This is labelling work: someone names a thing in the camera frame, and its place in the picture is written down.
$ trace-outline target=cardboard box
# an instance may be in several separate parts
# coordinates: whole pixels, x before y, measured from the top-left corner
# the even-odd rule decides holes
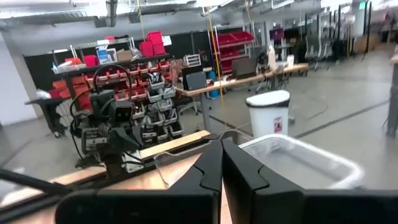
[[[131,61],[132,59],[131,50],[120,50],[117,52],[117,55],[120,62]]]

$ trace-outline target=workbench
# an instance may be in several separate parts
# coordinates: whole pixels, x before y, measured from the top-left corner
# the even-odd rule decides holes
[[[159,154],[161,152],[170,152],[173,149],[176,149],[180,146],[185,146],[187,144],[190,144],[192,142],[198,141],[202,138],[205,138],[207,136],[211,136],[211,134],[208,131],[200,131],[194,134],[190,134],[188,136],[181,137],[179,139],[175,139],[163,144],[159,144],[154,147],[150,147],[148,149],[144,149],[141,151],[141,159],[146,160],[153,158],[156,154]],[[182,161],[178,161],[176,163],[173,163],[167,167],[165,167],[167,170],[170,172],[170,176],[174,174],[174,172],[179,172],[181,173],[182,170],[188,170],[188,168],[198,159],[199,154],[189,157],[187,159],[184,159]],[[104,167],[89,167],[83,170],[76,171],[71,174],[67,174],[61,177],[57,177],[56,179],[52,179],[51,182],[57,182],[59,184],[71,184],[76,181],[85,179],[87,177],[91,177],[94,175],[98,175],[102,172],[105,171]],[[146,190],[146,189],[165,189],[165,185],[160,177],[159,172],[154,169],[152,171],[143,173],[141,175],[137,175],[131,179],[118,182],[117,184],[110,185],[107,187],[107,189],[131,189],[131,190]],[[40,195],[41,192],[38,190],[26,188],[26,189],[21,189],[17,190],[14,192],[9,193],[8,195],[5,196],[3,201],[1,202],[1,207],[16,203],[18,201],[21,201],[25,198],[33,197]],[[18,221],[12,222],[15,224],[39,224],[39,223],[55,223],[54,222],[54,214],[55,214],[55,206],[46,208],[44,210],[41,210],[39,212],[33,213],[29,216],[26,216],[24,218],[21,218]],[[226,202],[226,196],[223,193],[223,214],[222,216],[226,217],[223,218],[222,223],[230,223],[228,221],[229,217],[229,210],[228,210],[228,204]]]
[[[182,87],[179,87],[179,86],[176,87],[176,90],[184,96],[200,95],[200,107],[201,107],[201,113],[203,116],[203,124],[205,126],[205,130],[211,131],[210,117],[209,117],[209,105],[208,105],[208,100],[206,99],[206,93],[208,93],[209,91],[219,90],[220,88],[233,87],[233,86],[252,83],[252,82],[258,82],[265,78],[272,79],[271,80],[272,90],[276,90],[278,79],[275,77],[277,77],[279,75],[285,75],[287,73],[292,73],[292,72],[306,72],[306,71],[308,71],[308,64],[300,63],[300,64],[293,65],[291,67],[286,67],[283,69],[283,71],[281,71],[279,73],[276,73],[276,72],[258,73],[254,77],[243,78],[240,80],[236,80],[236,79],[232,79],[232,80],[228,80],[228,81],[221,80],[221,81],[214,82],[214,85],[212,85],[212,86],[208,86],[206,88],[201,88],[199,90],[184,90]]]

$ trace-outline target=white bottle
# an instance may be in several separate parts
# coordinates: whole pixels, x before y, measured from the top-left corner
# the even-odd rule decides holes
[[[268,48],[268,66],[271,71],[276,70],[276,57],[275,50],[273,46],[269,46]]]

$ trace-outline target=trash can lid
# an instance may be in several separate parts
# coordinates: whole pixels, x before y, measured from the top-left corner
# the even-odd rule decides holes
[[[288,107],[290,93],[285,90],[271,91],[246,98],[246,105],[250,108]]]

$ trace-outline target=white trash can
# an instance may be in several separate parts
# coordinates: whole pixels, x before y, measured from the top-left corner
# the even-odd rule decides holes
[[[289,125],[290,93],[277,90],[246,98],[254,138],[286,134]]]

